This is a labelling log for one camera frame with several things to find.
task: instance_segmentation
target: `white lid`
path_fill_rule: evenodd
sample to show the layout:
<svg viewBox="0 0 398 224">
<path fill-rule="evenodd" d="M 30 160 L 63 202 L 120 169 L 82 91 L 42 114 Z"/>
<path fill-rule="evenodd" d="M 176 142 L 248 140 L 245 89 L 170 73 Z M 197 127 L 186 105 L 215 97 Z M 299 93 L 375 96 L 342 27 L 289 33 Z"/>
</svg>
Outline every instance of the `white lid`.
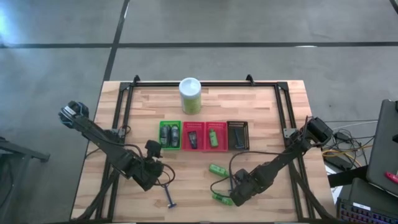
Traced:
<svg viewBox="0 0 398 224">
<path fill-rule="evenodd" d="M 179 89 L 184 98 L 196 98 L 200 95 L 201 85 L 196 78 L 184 78 L 180 82 Z"/>
</svg>

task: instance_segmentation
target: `gray concrete floor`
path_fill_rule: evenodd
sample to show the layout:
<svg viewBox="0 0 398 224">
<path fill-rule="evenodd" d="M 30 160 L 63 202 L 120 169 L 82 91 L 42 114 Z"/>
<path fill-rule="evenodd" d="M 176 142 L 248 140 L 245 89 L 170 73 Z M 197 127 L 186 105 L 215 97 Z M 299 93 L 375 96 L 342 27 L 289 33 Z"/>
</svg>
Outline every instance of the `gray concrete floor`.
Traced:
<svg viewBox="0 0 398 224">
<path fill-rule="evenodd" d="M 112 43 L 122 4 L 2 0 L 0 44 Z M 398 41 L 397 21 L 388 0 L 131 0 L 120 42 Z M 51 153 L 31 162 L 15 223 L 68 220 L 87 141 L 57 113 L 78 100 L 93 117 L 109 53 L 0 49 L 0 136 Z M 381 100 L 398 99 L 397 58 L 398 47 L 119 49 L 110 79 L 301 79 L 315 116 L 377 119 Z M 366 136 L 375 124 L 348 129 Z"/>
</svg>

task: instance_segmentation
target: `green object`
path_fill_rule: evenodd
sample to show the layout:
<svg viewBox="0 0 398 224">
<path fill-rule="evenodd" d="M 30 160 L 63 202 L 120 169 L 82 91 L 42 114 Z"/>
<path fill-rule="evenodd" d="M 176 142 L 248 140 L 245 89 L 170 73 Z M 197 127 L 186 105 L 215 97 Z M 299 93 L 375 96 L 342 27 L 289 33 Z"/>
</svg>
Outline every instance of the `green object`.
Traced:
<svg viewBox="0 0 398 224">
<path fill-rule="evenodd" d="M 214 129 L 210 129 L 209 137 L 210 137 L 210 145 L 212 147 L 217 147 L 218 146 L 218 140 L 217 140 L 217 134 L 214 131 Z"/>
<path fill-rule="evenodd" d="M 198 114 L 201 109 L 200 95 L 195 99 L 183 99 L 183 110 L 186 114 Z"/>
<path fill-rule="evenodd" d="M 196 78 L 184 78 L 178 85 L 182 111 L 197 114 L 201 108 L 201 84 Z"/>
<path fill-rule="evenodd" d="M 170 144 L 166 148 L 162 147 L 162 149 L 164 149 L 164 150 L 180 150 L 181 149 L 181 137 L 182 137 L 181 136 L 181 133 L 182 133 L 181 121 L 161 121 L 159 124 L 159 132 L 158 132 L 159 142 L 160 142 L 160 129 L 161 129 L 161 127 L 166 126 L 166 125 L 169 125 L 170 127 L 172 127 L 173 125 L 177 125 L 178 130 L 180 130 L 180 144 L 178 144 L 177 147 L 172 147 Z"/>
<path fill-rule="evenodd" d="M 229 177 L 228 171 L 218 165 L 210 164 L 209 171 L 221 177 Z"/>
<path fill-rule="evenodd" d="M 219 195 L 214 194 L 214 193 L 213 193 L 213 198 L 216 199 L 217 201 L 219 201 L 219 202 L 225 204 L 225 205 L 231 206 L 231 205 L 234 204 L 234 202 L 232 201 L 232 199 L 226 198 L 226 197 L 222 197 L 222 196 L 219 196 Z"/>
</svg>

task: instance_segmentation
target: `yellow cable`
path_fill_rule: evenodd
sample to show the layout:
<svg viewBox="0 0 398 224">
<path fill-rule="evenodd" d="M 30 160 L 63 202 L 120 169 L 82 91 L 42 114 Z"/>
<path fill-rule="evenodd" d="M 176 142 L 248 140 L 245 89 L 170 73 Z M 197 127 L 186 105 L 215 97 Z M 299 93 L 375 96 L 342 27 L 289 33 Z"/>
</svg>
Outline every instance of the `yellow cable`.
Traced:
<svg viewBox="0 0 398 224">
<path fill-rule="evenodd" d="M 339 152 L 339 153 L 337 153 L 337 154 L 326 155 L 327 152 L 333 151 L 333 149 L 329 149 L 329 150 L 326 150 L 326 151 L 322 151 L 322 156 L 324 156 L 324 157 L 336 157 L 336 156 L 340 156 L 340 155 L 346 154 L 347 152 L 353 152 L 353 151 L 357 151 L 357 150 L 360 150 L 360 149 L 366 149 L 366 148 L 369 148 L 369 147 L 372 147 L 372 146 L 373 146 L 373 145 L 370 145 L 370 146 L 362 146 L 362 147 L 359 147 L 359 148 L 357 148 L 357 149 L 344 150 L 343 152 Z"/>
<path fill-rule="evenodd" d="M 325 151 L 325 152 L 339 152 L 339 151 L 330 149 L 330 150 Z M 344 154 L 345 154 L 346 156 L 352 158 L 360 167 L 362 166 L 352 155 L 347 154 L 347 153 L 344 153 Z M 334 155 L 336 155 L 336 154 L 334 154 L 334 155 L 324 155 L 324 154 L 322 153 L 322 155 L 323 155 L 324 157 L 334 157 Z"/>
</svg>

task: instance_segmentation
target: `wooden tabletop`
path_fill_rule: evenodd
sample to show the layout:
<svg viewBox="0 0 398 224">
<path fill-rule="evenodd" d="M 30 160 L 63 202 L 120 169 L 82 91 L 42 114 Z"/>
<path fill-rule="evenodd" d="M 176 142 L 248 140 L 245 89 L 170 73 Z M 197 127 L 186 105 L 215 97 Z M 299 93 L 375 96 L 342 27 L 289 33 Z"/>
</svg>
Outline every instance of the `wooden tabletop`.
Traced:
<svg viewBox="0 0 398 224">
<path fill-rule="evenodd" d="M 294 108 L 297 126 L 304 124 L 311 115 L 304 82 L 287 81 Z M 120 82 L 104 82 L 96 112 L 95 123 L 110 129 L 113 121 Z M 200 114 L 186 115 L 181 109 L 177 87 L 134 88 L 130 109 L 131 132 L 126 143 L 134 143 L 144 153 L 148 139 L 157 140 L 159 122 L 181 121 L 227 121 L 243 120 L 249 123 L 250 150 L 282 152 L 284 144 L 280 130 L 279 114 L 274 89 L 271 87 L 204 87 L 202 88 Z M 119 123 L 122 123 L 126 96 L 122 103 Z M 96 149 L 89 144 L 88 153 Z M 184 152 L 162 151 L 162 161 L 176 172 L 175 181 L 169 186 L 170 194 L 177 206 L 167 208 L 165 190 L 153 187 L 144 192 L 132 179 L 120 178 L 116 199 L 114 222 L 274 222 L 296 221 L 294 200 L 288 168 L 283 168 L 274 184 L 262 194 L 256 195 L 240 207 L 227 206 L 212 199 L 210 184 L 218 177 L 208 171 L 210 164 L 228 167 L 232 152 Z M 270 161 L 275 156 L 244 154 L 233 162 L 233 171 L 245 168 L 250 171 L 257 165 Z M 319 149 L 309 150 L 304 156 L 310 188 L 320 203 L 335 214 L 326 170 Z M 105 154 L 98 151 L 86 159 L 72 218 L 79 216 L 98 193 L 101 184 Z M 160 180 L 168 178 L 163 175 Z M 215 186 L 227 194 L 228 181 Z M 303 193 L 300 198 L 306 214 Z M 108 199 L 104 213 L 108 211 Z"/>
</svg>

